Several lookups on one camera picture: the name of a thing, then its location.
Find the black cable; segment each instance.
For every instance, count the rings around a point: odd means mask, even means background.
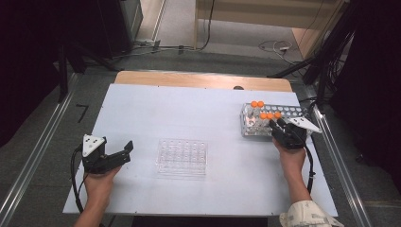
[[[304,39],[304,36],[306,34],[306,32],[312,27],[313,24],[315,24],[316,19],[318,18],[319,12],[321,12],[322,9],[322,5],[323,5],[324,0],[321,1],[321,5],[319,6],[318,11],[316,12],[315,18],[313,19],[313,22],[310,23],[310,25],[307,27],[307,29],[304,31],[304,34],[302,35],[301,41],[299,42],[298,46],[301,45],[302,40]]]
[[[315,176],[315,172],[313,171],[313,157],[312,157],[312,153],[310,152],[309,148],[306,145],[306,142],[300,138],[300,136],[295,133],[295,131],[291,130],[290,128],[286,127],[286,131],[289,131],[291,133],[292,136],[295,136],[297,140],[299,140],[300,142],[303,143],[304,148],[306,149],[306,156],[307,159],[309,160],[309,179],[307,180],[307,186],[306,189],[307,191],[310,192],[312,191],[312,185],[313,185],[313,178]]]
[[[82,144],[80,144],[73,152],[73,155],[71,156],[71,181],[72,181],[72,185],[73,185],[73,191],[74,191],[74,195],[76,198],[76,205],[77,208],[79,210],[80,213],[83,212],[83,206],[82,203],[80,202],[79,199],[79,193],[77,191],[77,182],[76,182],[76,178],[75,178],[75,158],[77,156],[78,152],[82,152]]]
[[[212,23],[212,15],[213,15],[213,9],[214,8],[215,8],[215,0],[213,0],[212,7],[210,9],[209,24],[207,25],[207,40],[206,40],[206,43],[203,45],[203,47],[201,47],[199,50],[203,50],[209,44],[209,40],[210,40],[210,25]]]
[[[210,41],[210,27],[211,27],[211,24],[212,24],[212,16],[213,16],[213,10],[214,10],[214,7],[215,7],[215,1],[216,0],[213,0],[212,7],[210,9],[209,23],[208,23],[208,26],[207,26],[207,40],[206,40],[206,43],[203,45],[203,47],[194,48],[192,46],[187,46],[187,45],[178,45],[178,46],[160,45],[160,46],[154,47],[154,46],[145,45],[145,46],[136,47],[136,48],[132,49],[131,51],[134,51],[136,49],[143,49],[143,48],[155,48],[155,50],[150,51],[148,53],[143,53],[143,54],[158,53],[158,52],[163,51],[163,49],[159,50],[159,48],[166,48],[166,49],[169,49],[169,48],[175,49],[175,48],[177,48],[178,50],[181,49],[181,50],[191,50],[191,51],[202,51],[204,48],[206,48],[206,46],[209,44],[209,41]],[[127,56],[130,56],[130,55],[123,55],[123,56],[119,56],[117,58],[124,58],[124,57],[127,57]]]
[[[117,215],[113,215],[113,216],[112,216],[112,219],[110,220],[109,225],[107,225],[107,227],[112,227],[113,222],[114,222],[114,220],[115,220],[115,217],[117,217]]]

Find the wrist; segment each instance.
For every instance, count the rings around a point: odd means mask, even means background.
[[[85,205],[85,210],[86,209],[98,209],[98,210],[106,210],[107,206],[109,205],[109,199],[108,198],[95,198],[95,197],[89,197],[88,200],[86,201]]]

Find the sleeve cuff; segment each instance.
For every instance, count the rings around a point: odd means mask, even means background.
[[[289,207],[288,213],[280,215],[280,223],[283,227],[293,226],[339,226],[343,227],[336,219],[328,215],[314,201],[298,201]]]

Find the black curtain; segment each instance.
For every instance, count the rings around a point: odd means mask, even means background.
[[[58,10],[57,1],[0,2],[0,147],[59,83]]]
[[[366,0],[330,105],[356,134],[369,163],[388,171],[401,192],[401,5]]]

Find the cable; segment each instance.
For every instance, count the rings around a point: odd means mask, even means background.
[[[76,205],[77,205],[77,208],[78,208],[79,212],[82,213],[83,212],[83,207],[82,207],[82,203],[80,202],[80,199],[79,199],[79,193],[77,191],[77,182],[76,182],[75,170],[74,170],[75,169],[75,158],[76,158],[78,152],[82,152],[82,144],[80,144],[74,150],[73,155],[71,156],[71,166],[70,166],[71,168],[70,168],[70,170],[71,170],[71,181],[72,181],[72,185],[73,185],[73,191],[74,191],[74,195],[75,195],[75,198],[76,198]]]
[[[301,41],[299,42],[298,46],[301,45],[302,40],[304,39],[304,36],[306,34],[306,32],[312,27],[312,25],[316,22],[316,19],[318,18],[319,12],[322,9],[322,5],[323,5],[324,0],[321,1],[321,5],[319,6],[318,11],[316,12],[315,18],[313,19],[313,22],[310,23],[310,25],[307,27],[307,29],[304,31],[304,34],[302,35]]]
[[[201,47],[201,48],[193,48],[192,46],[185,46],[185,45],[179,45],[179,46],[165,46],[165,45],[162,45],[162,46],[157,46],[157,47],[148,46],[148,45],[147,46],[139,46],[139,47],[134,48],[132,51],[137,50],[137,49],[144,49],[144,48],[153,48],[153,49],[156,48],[156,49],[153,50],[153,51],[145,52],[145,53],[122,55],[122,56],[118,56],[116,58],[124,58],[124,57],[128,57],[128,56],[142,56],[142,55],[154,54],[154,53],[159,53],[159,52],[168,51],[168,50],[202,51],[204,48],[206,48],[206,46],[209,44],[209,41],[210,41],[210,27],[211,27],[211,24],[212,24],[212,16],[213,16],[213,10],[214,10],[214,7],[215,7],[215,1],[216,0],[213,0],[212,7],[210,9],[209,23],[208,23],[208,26],[207,26],[207,40],[206,40],[206,43],[203,45],[203,47]]]
[[[301,139],[300,136],[297,133],[295,133],[295,131],[293,131],[290,128],[287,128],[287,127],[286,127],[286,130],[288,130],[291,133],[291,135],[295,136],[297,138],[297,140],[302,142],[303,145],[304,145],[304,148],[306,150],[306,156],[307,156],[307,159],[309,160],[309,179],[307,180],[306,189],[310,194],[310,192],[312,191],[313,178],[316,175],[316,173],[313,171],[312,153],[310,152],[309,148],[307,147],[306,142],[303,139]]]

